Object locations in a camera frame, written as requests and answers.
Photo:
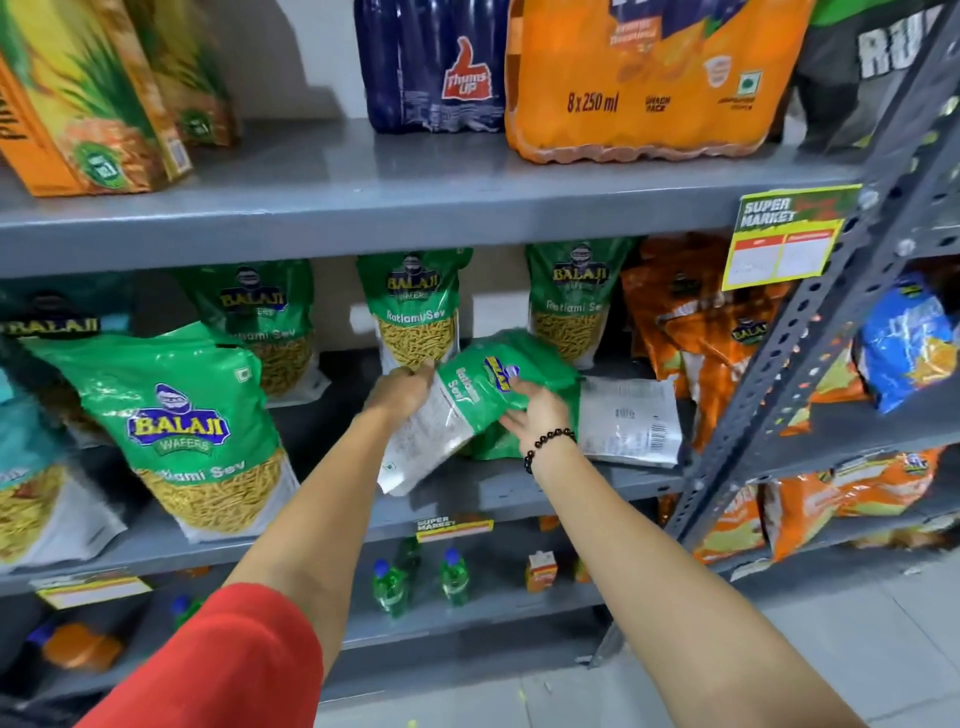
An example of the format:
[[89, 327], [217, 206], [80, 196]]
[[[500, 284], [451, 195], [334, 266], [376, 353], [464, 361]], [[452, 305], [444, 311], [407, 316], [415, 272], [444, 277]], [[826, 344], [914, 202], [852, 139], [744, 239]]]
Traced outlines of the person's left hand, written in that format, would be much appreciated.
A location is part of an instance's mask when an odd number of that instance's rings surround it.
[[414, 369], [399, 367], [379, 377], [366, 398], [364, 412], [394, 433], [426, 403], [431, 387], [418, 386]]

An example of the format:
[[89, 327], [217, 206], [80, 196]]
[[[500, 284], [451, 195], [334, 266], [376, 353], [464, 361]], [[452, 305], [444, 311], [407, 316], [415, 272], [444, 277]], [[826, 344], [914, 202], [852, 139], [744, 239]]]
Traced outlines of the person's right hand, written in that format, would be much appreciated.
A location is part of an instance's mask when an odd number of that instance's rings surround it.
[[511, 377], [508, 380], [512, 391], [526, 398], [525, 410], [530, 420], [530, 440], [520, 442], [519, 451], [525, 457], [531, 452], [542, 448], [553, 438], [549, 435], [559, 431], [564, 434], [572, 432], [570, 425], [570, 409], [566, 402], [551, 390], [534, 382]]

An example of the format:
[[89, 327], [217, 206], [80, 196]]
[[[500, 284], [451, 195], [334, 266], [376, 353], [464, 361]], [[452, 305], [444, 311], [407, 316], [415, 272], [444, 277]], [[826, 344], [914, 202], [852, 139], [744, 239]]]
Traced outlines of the person's left forearm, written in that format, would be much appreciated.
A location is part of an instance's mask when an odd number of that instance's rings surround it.
[[282, 595], [311, 626], [327, 678], [342, 649], [378, 468], [409, 414], [373, 404], [349, 425], [224, 582]]

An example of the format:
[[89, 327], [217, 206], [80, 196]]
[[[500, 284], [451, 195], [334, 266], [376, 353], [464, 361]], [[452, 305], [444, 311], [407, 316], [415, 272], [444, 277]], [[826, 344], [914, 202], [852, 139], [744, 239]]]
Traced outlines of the person's right forearm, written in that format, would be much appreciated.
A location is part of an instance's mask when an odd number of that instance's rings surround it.
[[675, 728], [869, 728], [776, 626], [625, 501], [567, 432], [525, 456]]

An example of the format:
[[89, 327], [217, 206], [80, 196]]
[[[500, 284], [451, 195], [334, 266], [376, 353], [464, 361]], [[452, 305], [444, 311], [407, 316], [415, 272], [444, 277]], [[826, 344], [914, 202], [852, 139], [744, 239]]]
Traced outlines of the small yellow shelf label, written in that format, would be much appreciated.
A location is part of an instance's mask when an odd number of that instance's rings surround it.
[[495, 521], [486, 516], [434, 516], [416, 522], [414, 538], [420, 544], [480, 535], [493, 531]]
[[30, 588], [55, 611], [137, 597], [154, 590], [141, 577], [122, 569], [34, 579]]

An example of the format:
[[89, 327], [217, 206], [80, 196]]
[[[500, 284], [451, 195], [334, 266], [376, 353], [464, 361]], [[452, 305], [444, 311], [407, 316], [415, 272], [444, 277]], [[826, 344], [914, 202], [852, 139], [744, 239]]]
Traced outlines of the small orange juice carton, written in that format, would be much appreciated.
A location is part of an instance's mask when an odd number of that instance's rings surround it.
[[538, 550], [530, 554], [524, 571], [527, 592], [542, 593], [551, 588], [558, 576], [559, 566], [553, 550]]

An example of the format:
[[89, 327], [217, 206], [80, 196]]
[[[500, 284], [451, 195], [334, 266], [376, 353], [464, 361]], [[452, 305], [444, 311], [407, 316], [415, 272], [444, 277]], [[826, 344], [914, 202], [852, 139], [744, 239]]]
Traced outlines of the green bottle with blue cap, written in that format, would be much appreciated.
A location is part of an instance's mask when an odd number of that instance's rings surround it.
[[373, 564], [371, 587], [374, 600], [392, 619], [400, 618], [407, 612], [409, 579], [404, 569], [386, 559], [376, 559]]
[[451, 607], [459, 608], [469, 602], [471, 575], [466, 560], [456, 547], [449, 547], [443, 553], [439, 579]]

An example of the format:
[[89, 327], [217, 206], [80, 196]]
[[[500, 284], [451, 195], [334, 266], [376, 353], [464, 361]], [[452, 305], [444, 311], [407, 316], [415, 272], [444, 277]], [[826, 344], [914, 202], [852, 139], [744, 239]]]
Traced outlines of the grey metal shelf rack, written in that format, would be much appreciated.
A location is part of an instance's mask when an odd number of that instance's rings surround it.
[[697, 462], [703, 487], [684, 495], [668, 535], [692, 552], [716, 526], [738, 490], [753, 481], [793, 477], [851, 457], [894, 447], [926, 448], [936, 436], [960, 433], [948, 410], [960, 407], [960, 383], [935, 385], [891, 415], [865, 401], [812, 406], [812, 432], [782, 437], [799, 407], [862, 326], [867, 314], [914, 259], [960, 253], [960, 137], [953, 131], [918, 149], [885, 193], [843, 237], [828, 272], [787, 297], [718, 429], [718, 454]]
[[[831, 153], [766, 143], [740, 158], [538, 165], [504, 134], [380, 134], [365, 119], [246, 121], [232, 149], [193, 148], [194, 172], [142, 195], [40, 199], [0, 156], [0, 279], [133, 274], [133, 331], [155, 336], [196, 318], [172, 272], [200, 264], [310, 259], [317, 302], [318, 367], [332, 381], [320, 399], [274, 414], [298, 477], [305, 478], [346, 430], [379, 375], [374, 325], [356, 273], [360, 254], [470, 247], [461, 278], [466, 339], [527, 321], [527, 243], [574, 238], [653, 237], [736, 222], [741, 197], [775, 189], [861, 184], [859, 215], [882, 200], [877, 183], [896, 178], [918, 149], [960, 122], [935, 107], [960, 91], [960, 3], [944, 0], [913, 68], [864, 149]], [[687, 443], [675, 467], [600, 464], [639, 512], [704, 487], [697, 462], [718, 455], [718, 429], [702, 453]], [[566, 533], [539, 532], [547, 499], [515, 460], [457, 456], [408, 494], [376, 496], [353, 580], [343, 653], [324, 689], [323, 709], [454, 689], [488, 678], [604, 664], [621, 638], [597, 588], [571, 574]], [[488, 533], [419, 543], [417, 521], [480, 515]], [[469, 601], [454, 608], [441, 586], [445, 551], [470, 574]], [[527, 591], [527, 558], [553, 551], [554, 585]], [[373, 595], [374, 564], [407, 573], [409, 606], [391, 618]]]

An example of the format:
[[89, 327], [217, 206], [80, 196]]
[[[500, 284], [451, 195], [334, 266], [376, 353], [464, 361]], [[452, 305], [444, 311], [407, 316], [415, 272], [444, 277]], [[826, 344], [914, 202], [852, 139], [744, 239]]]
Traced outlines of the dark blue bottle pack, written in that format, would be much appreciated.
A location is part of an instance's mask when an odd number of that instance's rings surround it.
[[504, 132], [510, 2], [353, 0], [373, 129]]

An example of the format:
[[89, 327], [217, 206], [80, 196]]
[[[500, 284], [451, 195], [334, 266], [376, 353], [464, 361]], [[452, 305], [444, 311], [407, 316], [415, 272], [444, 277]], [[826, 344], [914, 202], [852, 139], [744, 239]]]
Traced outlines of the orange and green snack packet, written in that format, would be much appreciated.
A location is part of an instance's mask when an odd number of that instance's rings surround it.
[[810, 394], [807, 404], [790, 418], [780, 437], [805, 434], [811, 431], [812, 405], [833, 405], [870, 400], [864, 380], [853, 357], [853, 340], [848, 340]]

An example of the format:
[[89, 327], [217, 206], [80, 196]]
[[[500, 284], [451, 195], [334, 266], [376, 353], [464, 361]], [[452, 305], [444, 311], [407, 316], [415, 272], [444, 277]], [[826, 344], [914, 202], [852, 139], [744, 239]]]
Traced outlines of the large yellow price tag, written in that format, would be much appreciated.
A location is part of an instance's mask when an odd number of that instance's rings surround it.
[[821, 276], [861, 184], [774, 189], [741, 197], [721, 289]]

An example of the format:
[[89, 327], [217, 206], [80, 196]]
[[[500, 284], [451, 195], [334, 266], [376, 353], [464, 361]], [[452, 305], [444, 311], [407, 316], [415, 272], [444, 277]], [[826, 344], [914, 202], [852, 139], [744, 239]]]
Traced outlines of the red sleeve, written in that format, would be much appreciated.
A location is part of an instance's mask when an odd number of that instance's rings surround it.
[[288, 597], [219, 588], [75, 728], [313, 728], [324, 662]]

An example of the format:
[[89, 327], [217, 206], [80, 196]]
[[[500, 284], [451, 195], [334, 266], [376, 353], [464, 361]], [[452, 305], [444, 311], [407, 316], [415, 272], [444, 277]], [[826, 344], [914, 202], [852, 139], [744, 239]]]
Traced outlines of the orange bottle pack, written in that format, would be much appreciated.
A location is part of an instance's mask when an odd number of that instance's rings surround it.
[[510, 0], [510, 148], [535, 164], [745, 157], [815, 0]]

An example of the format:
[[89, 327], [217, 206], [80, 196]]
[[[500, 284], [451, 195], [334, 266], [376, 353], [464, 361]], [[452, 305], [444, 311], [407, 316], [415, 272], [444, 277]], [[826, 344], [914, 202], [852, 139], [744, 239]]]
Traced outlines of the teal snack packet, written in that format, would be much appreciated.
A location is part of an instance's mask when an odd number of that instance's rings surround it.
[[127, 334], [134, 309], [132, 273], [0, 278], [0, 334], [10, 338]]
[[0, 575], [90, 562], [128, 529], [51, 406], [55, 378], [0, 336]]

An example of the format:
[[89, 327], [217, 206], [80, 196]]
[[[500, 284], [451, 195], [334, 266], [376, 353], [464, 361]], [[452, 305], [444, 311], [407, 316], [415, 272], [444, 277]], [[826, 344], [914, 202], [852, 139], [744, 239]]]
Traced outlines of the pineapple juice carton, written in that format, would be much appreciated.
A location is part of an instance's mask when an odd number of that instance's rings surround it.
[[236, 146], [241, 132], [201, 0], [124, 4], [180, 137], [192, 145]]
[[193, 171], [125, 0], [0, 0], [0, 155], [35, 198]]

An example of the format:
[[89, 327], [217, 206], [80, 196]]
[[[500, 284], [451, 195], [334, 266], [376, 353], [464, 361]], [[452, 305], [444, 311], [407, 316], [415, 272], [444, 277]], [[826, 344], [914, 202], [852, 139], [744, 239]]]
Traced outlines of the blue snack packet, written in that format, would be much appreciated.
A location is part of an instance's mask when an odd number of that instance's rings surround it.
[[954, 329], [922, 272], [896, 278], [863, 321], [853, 355], [881, 414], [954, 374], [960, 357]]

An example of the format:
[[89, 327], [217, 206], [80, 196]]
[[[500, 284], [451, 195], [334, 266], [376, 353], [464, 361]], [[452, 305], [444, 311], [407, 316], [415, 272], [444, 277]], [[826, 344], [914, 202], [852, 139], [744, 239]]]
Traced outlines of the orange drink bottle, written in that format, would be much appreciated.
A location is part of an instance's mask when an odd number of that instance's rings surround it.
[[49, 665], [66, 671], [103, 674], [125, 650], [124, 643], [80, 622], [42, 623], [26, 637]]

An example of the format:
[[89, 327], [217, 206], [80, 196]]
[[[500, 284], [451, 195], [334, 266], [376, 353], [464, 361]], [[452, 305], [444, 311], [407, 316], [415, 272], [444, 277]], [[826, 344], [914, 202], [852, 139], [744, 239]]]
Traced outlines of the green and black bottle pack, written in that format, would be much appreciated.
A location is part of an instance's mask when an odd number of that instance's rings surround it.
[[867, 147], [945, 0], [815, 0], [776, 140], [817, 153]]

